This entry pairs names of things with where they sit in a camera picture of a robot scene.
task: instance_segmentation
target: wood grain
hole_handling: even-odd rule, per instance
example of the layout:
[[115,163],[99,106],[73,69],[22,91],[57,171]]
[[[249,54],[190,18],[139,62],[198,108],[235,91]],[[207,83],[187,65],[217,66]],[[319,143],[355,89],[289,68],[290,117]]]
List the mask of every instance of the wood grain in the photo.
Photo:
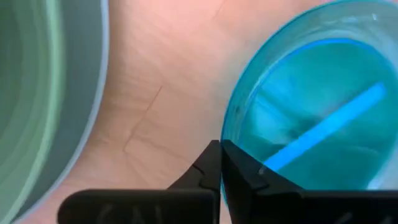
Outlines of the wood grain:
[[[320,0],[110,0],[108,79],[95,129],[62,185],[21,223],[53,224],[88,188],[158,189],[219,139],[256,50]],[[222,206],[221,223],[230,223]]]

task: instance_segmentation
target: clip jaw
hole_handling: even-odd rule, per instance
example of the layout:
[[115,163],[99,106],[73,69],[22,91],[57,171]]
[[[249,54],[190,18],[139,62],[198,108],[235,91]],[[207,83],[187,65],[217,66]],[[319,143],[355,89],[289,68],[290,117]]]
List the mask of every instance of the clip jaw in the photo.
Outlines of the clip jaw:
[[233,224],[398,223],[395,191],[304,190],[228,140],[210,142],[167,190],[77,192],[58,223],[218,224],[221,184]]

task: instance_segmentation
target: blue plastic cup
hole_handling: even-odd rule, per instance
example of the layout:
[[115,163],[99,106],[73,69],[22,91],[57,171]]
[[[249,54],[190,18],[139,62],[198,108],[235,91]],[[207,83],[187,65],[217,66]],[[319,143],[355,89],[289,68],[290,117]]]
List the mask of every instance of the blue plastic cup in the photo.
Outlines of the blue plastic cup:
[[246,67],[221,138],[305,189],[398,187],[397,21],[385,1],[296,17]]

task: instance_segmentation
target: table surface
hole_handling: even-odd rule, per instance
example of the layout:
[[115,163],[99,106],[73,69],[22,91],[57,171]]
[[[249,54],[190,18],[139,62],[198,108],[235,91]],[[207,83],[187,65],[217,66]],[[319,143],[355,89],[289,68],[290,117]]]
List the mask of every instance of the table surface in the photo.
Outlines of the table surface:
[[[257,49],[321,0],[110,0],[108,78],[95,128],[61,186],[20,223],[56,223],[70,194],[165,189],[212,139]],[[231,223],[221,206],[221,223]]]

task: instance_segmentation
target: blue stirring stick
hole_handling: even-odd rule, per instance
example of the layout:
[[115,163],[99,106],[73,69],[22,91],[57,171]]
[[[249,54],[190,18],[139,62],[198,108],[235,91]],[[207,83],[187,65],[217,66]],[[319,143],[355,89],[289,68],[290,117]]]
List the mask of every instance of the blue stirring stick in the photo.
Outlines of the blue stirring stick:
[[305,151],[339,130],[348,122],[370,109],[377,102],[383,99],[385,94],[386,88],[383,83],[377,82],[368,90],[358,95],[355,99],[326,117],[312,129],[302,134],[289,145],[272,155],[264,162],[264,165],[273,171],[278,171],[283,166],[292,162],[295,158],[301,156]]

